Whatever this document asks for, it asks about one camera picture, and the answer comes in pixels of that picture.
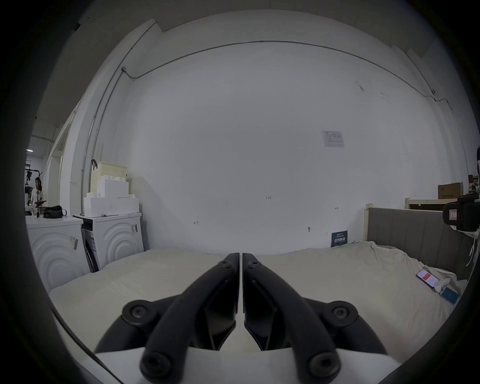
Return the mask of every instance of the person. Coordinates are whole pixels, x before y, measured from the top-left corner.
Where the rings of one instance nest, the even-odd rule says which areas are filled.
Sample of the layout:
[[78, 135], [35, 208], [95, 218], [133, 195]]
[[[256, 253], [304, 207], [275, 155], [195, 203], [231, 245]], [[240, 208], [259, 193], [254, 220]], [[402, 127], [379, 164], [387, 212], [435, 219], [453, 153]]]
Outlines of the person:
[[39, 201], [39, 202], [43, 201], [42, 180], [40, 180], [40, 177], [37, 177], [35, 179], [35, 188], [32, 189], [32, 197], [31, 197], [30, 200], [32, 201], [32, 203], [30, 205], [27, 205], [25, 207], [25, 210], [26, 211], [32, 210], [32, 214], [35, 216], [36, 215], [36, 210], [38, 209], [36, 207], [37, 201]]

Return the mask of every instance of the white foam block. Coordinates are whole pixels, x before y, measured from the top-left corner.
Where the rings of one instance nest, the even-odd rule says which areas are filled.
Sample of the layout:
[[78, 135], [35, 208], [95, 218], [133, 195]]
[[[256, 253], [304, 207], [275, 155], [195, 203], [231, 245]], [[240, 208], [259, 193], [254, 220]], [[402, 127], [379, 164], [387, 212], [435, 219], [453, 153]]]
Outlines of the white foam block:
[[100, 197], [128, 197], [128, 182], [112, 180], [110, 178], [100, 179], [96, 185], [96, 191]]
[[84, 197], [85, 216], [99, 217], [140, 212], [138, 199], [126, 197]]

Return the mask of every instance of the beige bedsheet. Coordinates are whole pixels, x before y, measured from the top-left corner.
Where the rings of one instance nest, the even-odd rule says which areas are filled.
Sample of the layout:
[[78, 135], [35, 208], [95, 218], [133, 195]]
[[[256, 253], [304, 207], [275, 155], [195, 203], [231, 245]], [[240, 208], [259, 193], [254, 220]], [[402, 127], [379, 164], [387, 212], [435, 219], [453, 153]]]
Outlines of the beige bedsheet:
[[[71, 329], [94, 350], [127, 302], [154, 301], [179, 294], [224, 257], [149, 250], [57, 287], [50, 298]], [[258, 259], [304, 297], [324, 302], [344, 300], [355, 305], [388, 353], [399, 362], [421, 348], [453, 309], [415, 277], [422, 263], [400, 250], [380, 248], [372, 242]], [[439, 271], [431, 271], [441, 277]], [[83, 353], [64, 332], [62, 335], [74, 357], [81, 359]], [[242, 314], [222, 350], [258, 350], [243, 327]]]

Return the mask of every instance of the bed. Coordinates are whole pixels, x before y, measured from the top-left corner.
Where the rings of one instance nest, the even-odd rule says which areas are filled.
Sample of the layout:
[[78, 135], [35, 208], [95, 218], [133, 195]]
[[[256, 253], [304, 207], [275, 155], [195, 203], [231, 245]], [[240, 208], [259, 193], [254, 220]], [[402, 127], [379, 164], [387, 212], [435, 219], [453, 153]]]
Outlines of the bed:
[[[450, 277], [453, 288], [462, 293], [471, 271], [471, 266], [465, 267], [471, 245], [471, 238], [443, 224], [439, 212], [369, 207], [364, 241], [257, 258], [304, 297], [351, 302], [388, 354], [402, 363], [435, 334], [454, 308], [415, 274], [425, 267], [440, 279]], [[56, 287], [49, 295], [66, 323], [94, 350], [127, 302], [180, 294], [225, 256], [149, 250]], [[259, 350], [242, 323], [239, 313], [223, 351]], [[60, 331], [81, 360], [83, 352]]]

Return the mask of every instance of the screw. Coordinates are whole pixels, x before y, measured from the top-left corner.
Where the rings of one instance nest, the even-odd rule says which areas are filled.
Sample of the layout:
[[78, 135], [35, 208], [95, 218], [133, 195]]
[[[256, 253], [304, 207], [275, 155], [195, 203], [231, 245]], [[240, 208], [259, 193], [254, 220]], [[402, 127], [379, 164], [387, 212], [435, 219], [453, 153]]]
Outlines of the screw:
[[148, 352], [140, 363], [140, 370], [147, 376], [164, 377], [170, 373], [171, 368], [168, 357], [160, 352]]
[[136, 307], [133, 307], [130, 313], [132, 314], [133, 317], [140, 319], [141, 317], [144, 317], [145, 314], [147, 313], [147, 308], [138, 305]]
[[327, 377], [340, 369], [340, 360], [336, 353], [322, 352], [312, 357], [308, 367], [313, 376]]
[[232, 266], [232, 264], [230, 264], [228, 261], [225, 261], [225, 260], [218, 262], [218, 265], [223, 268], [230, 268]]
[[256, 268], [256, 267], [258, 267], [258, 266], [260, 266], [260, 265], [262, 265], [262, 264], [261, 264], [260, 262], [258, 262], [258, 261], [250, 261], [250, 262], [248, 263], [248, 267], [249, 267], [249, 268]]
[[338, 307], [333, 310], [333, 314], [339, 319], [345, 319], [348, 315], [348, 311], [344, 307]]

